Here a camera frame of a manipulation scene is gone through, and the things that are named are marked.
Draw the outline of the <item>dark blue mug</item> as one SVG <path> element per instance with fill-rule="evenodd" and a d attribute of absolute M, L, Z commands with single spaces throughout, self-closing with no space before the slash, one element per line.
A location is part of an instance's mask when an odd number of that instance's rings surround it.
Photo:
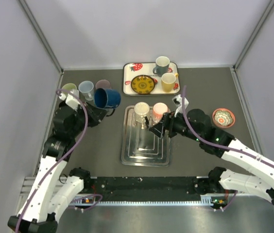
<path fill-rule="evenodd" d="M 112 113 L 109 115 L 111 116 L 121 103 L 121 95 L 114 89 L 98 88 L 94 94 L 94 103 L 97 108 L 112 109 Z"/>

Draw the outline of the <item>pink mug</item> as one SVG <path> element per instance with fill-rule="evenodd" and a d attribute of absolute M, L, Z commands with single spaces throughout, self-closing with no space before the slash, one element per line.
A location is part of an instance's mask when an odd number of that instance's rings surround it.
<path fill-rule="evenodd" d="M 152 123 L 153 125 L 157 124 L 163 117 L 164 113 L 167 113 L 169 111 L 166 104 L 162 102 L 158 102 L 153 106 L 152 111 Z"/>

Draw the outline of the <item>cream white mug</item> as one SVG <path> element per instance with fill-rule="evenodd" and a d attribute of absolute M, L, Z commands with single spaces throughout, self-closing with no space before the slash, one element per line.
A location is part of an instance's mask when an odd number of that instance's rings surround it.
<path fill-rule="evenodd" d="M 150 107 L 145 102 L 138 102 L 134 106 L 135 123 L 142 129 L 148 129 L 150 125 Z"/>

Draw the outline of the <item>mauve purple mug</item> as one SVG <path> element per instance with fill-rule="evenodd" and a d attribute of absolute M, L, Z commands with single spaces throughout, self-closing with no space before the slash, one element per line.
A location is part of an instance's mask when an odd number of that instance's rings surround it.
<path fill-rule="evenodd" d="M 111 83 L 110 83 L 110 81 L 108 81 L 106 79 L 102 79 L 102 80 L 99 80 L 96 82 L 95 88 L 96 89 L 99 89 L 99 88 L 111 89 Z"/>

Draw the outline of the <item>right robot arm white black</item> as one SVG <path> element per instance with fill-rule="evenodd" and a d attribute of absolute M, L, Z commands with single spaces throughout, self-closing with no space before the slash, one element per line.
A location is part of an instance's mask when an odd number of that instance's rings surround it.
<path fill-rule="evenodd" d="M 249 175 L 236 173 L 224 167 L 212 169 L 207 178 L 194 181 L 199 194 L 220 193 L 225 190 L 244 192 L 260 197 L 274 206 L 274 162 L 250 149 L 233 135 L 215 128 L 211 119 L 200 109 L 186 115 L 164 113 L 162 119 L 149 128 L 154 135 L 169 138 L 181 135 L 199 142 L 206 153 L 231 162 Z"/>

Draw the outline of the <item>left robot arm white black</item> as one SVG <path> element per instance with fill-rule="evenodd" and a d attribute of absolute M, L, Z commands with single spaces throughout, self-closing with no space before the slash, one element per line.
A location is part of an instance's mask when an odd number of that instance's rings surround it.
<path fill-rule="evenodd" d="M 62 214 L 75 196 L 89 191 L 93 186 L 90 172 L 80 167 L 71 170 L 63 186 L 54 192 L 57 181 L 87 127 L 99 125 L 108 115 L 107 110 L 87 102 L 76 109 L 64 102 L 59 104 L 34 184 L 19 213 L 9 218 L 7 225 L 10 229 L 16 233 L 56 232 Z"/>

